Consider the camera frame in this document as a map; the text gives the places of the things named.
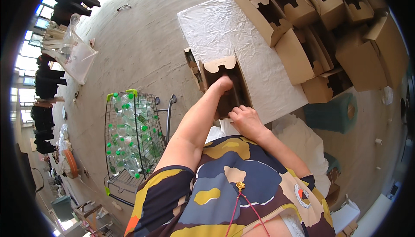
red string necklace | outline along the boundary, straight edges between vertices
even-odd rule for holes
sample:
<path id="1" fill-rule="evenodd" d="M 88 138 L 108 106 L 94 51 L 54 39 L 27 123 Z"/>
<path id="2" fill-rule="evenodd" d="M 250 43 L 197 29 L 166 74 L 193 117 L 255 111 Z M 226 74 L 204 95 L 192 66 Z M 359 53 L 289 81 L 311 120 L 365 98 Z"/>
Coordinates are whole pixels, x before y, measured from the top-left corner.
<path id="1" fill-rule="evenodd" d="M 225 237 L 227 237 L 227 236 L 228 236 L 228 234 L 229 234 L 229 230 L 231 229 L 232 221 L 233 221 L 233 218 L 234 218 L 234 216 L 235 216 L 236 207 L 238 206 L 238 200 L 239 200 L 239 197 L 240 197 L 240 196 L 243 196 L 243 197 L 246 199 L 246 201 L 249 203 L 249 206 L 252 208 L 252 210 L 254 210 L 254 212 L 255 212 L 255 214 L 257 215 L 257 217 L 258 217 L 259 221 L 261 222 L 261 224 L 262 224 L 262 226 L 263 226 L 263 228 L 264 228 L 265 232 L 267 233 L 267 236 L 268 236 L 268 237 L 271 237 L 271 236 L 269 235 L 269 233 L 268 233 L 267 228 L 266 228 L 266 227 L 265 227 L 265 225 L 263 224 L 261 217 L 259 216 L 259 214 L 258 214 L 258 213 L 257 213 L 257 211 L 255 210 L 255 208 L 252 206 L 251 202 L 250 202 L 250 201 L 246 198 L 246 196 L 245 196 L 244 194 L 242 194 L 242 189 L 243 189 L 243 188 L 245 188 L 245 183 L 243 183 L 243 182 L 241 182 L 241 181 L 237 181 L 237 182 L 236 182 L 236 187 L 239 189 L 239 195 L 236 197 L 236 203 L 235 203 L 234 212 L 233 212 L 233 214 L 232 214 L 231 222 L 229 223 L 228 230 L 226 231 Z"/>

metal wire cart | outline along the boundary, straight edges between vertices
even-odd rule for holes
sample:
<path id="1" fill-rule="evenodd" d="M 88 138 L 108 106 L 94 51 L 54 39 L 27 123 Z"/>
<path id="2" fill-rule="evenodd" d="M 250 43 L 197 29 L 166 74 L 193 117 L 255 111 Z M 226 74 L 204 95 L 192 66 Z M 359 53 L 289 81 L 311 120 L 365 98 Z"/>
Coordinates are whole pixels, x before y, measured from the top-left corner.
<path id="1" fill-rule="evenodd" d="M 112 194 L 110 185 L 118 194 L 124 191 L 134 194 L 153 172 L 169 141 L 171 106 L 176 102 L 176 96 L 172 95 L 167 109 L 157 109 L 158 97 L 135 89 L 107 96 L 104 135 L 108 173 L 104 185 L 108 196 L 134 207 L 133 203 Z M 167 112 L 165 136 L 159 112 Z"/>

person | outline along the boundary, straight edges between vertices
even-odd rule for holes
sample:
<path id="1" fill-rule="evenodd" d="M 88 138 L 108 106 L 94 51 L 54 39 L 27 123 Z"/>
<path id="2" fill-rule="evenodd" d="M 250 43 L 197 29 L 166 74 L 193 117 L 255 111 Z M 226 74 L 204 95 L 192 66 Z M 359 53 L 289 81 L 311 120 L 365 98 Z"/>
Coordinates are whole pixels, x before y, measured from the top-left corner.
<path id="1" fill-rule="evenodd" d="M 186 113 L 154 172 L 139 187 L 125 236 L 335 236 L 330 211 L 306 164 L 241 105 L 241 135 L 205 144 L 222 76 Z"/>

patterned dress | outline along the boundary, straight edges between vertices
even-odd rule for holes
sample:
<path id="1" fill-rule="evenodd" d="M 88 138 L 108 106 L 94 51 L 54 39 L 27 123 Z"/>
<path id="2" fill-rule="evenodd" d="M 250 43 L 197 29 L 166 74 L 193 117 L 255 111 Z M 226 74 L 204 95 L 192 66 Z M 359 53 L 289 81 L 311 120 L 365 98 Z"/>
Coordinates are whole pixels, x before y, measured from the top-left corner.
<path id="1" fill-rule="evenodd" d="M 305 236 L 335 236 L 329 208 L 312 174 L 298 178 L 275 157 L 243 136 L 205 144 L 196 174 L 184 166 L 154 172 L 136 195 L 125 236 L 241 236 L 290 211 Z"/>

gold brooch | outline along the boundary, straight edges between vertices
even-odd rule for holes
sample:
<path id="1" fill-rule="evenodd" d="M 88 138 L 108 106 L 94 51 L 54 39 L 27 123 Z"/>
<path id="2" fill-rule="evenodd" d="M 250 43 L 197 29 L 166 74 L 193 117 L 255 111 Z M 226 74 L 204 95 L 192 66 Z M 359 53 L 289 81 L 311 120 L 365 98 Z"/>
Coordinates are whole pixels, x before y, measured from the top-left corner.
<path id="1" fill-rule="evenodd" d="M 236 182 L 236 187 L 239 189 L 239 192 L 241 192 L 242 189 L 245 188 L 245 183 L 243 183 L 241 181 L 237 181 Z"/>

